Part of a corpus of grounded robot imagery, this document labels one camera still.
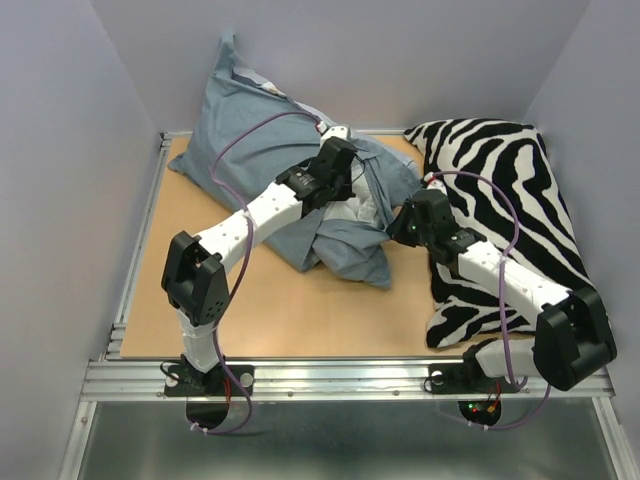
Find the white pillow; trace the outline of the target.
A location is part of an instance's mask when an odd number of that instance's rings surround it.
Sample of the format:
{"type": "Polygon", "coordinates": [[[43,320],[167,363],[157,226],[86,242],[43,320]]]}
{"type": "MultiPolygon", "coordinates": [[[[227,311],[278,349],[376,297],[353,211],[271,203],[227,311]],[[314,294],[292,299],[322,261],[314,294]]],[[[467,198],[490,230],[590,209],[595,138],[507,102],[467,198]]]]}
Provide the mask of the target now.
{"type": "Polygon", "coordinates": [[[355,180],[352,186],[354,197],[346,201],[332,202],[324,211],[324,220],[345,220],[380,226],[377,205],[365,177],[355,180]]]}

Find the blue-grey pillowcase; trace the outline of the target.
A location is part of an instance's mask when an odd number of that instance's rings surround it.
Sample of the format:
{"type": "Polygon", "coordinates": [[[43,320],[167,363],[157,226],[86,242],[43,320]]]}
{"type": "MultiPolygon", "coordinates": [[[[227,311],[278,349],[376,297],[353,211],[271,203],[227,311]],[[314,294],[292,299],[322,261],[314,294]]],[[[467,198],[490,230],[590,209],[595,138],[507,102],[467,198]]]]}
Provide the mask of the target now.
{"type": "Polygon", "coordinates": [[[222,37],[187,150],[170,167],[231,211],[202,235],[226,267],[266,243],[300,272],[388,289],[383,245],[415,162],[282,93],[222,37]]]}

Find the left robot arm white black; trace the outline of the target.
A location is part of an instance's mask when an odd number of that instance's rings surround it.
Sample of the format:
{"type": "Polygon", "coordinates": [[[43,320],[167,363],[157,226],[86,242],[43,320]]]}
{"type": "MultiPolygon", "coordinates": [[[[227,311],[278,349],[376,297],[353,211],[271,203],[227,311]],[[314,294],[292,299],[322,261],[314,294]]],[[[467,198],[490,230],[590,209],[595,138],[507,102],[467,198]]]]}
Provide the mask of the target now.
{"type": "Polygon", "coordinates": [[[194,236],[181,231],[172,238],[161,287],[180,319],[187,379],[199,393],[213,393],[222,384],[214,331],[231,301],[227,274],[275,232],[331,202],[352,198],[356,156],[349,141],[324,140],[316,156],[280,173],[221,223],[194,236]]]}

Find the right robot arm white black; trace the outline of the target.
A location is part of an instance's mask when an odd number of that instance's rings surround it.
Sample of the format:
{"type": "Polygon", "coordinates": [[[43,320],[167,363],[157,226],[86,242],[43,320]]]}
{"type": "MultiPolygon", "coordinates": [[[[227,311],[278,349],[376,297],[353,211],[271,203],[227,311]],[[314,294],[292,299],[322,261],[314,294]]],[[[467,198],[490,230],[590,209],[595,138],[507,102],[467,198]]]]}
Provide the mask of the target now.
{"type": "Polygon", "coordinates": [[[446,193],[422,189],[407,199],[387,232],[409,247],[425,248],[432,260],[488,290],[533,328],[529,339],[489,341],[470,347],[460,378],[482,390],[495,378],[538,377],[568,391],[613,362],[617,346],[598,292],[572,290],[509,258],[480,232],[461,226],[446,193]]]}

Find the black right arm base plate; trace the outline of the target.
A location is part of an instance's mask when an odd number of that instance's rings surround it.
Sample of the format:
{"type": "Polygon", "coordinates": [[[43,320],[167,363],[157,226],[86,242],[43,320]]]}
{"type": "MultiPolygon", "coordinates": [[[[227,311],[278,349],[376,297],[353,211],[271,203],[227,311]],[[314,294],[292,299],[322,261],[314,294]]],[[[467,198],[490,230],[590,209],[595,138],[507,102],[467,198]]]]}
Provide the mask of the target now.
{"type": "Polygon", "coordinates": [[[516,393],[504,377],[487,377],[479,367],[463,362],[436,362],[428,366],[422,389],[434,395],[516,393]]]}

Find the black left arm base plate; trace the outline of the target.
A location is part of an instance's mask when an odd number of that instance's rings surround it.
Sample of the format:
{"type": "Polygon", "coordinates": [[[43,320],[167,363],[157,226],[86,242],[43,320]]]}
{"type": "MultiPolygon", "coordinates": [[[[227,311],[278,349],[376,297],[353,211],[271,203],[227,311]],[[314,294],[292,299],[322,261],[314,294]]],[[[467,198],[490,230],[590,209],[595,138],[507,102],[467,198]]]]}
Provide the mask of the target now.
{"type": "Polygon", "coordinates": [[[165,377],[164,395],[169,398],[244,396],[220,365],[202,373],[182,359],[164,361],[159,369],[165,377]]]}

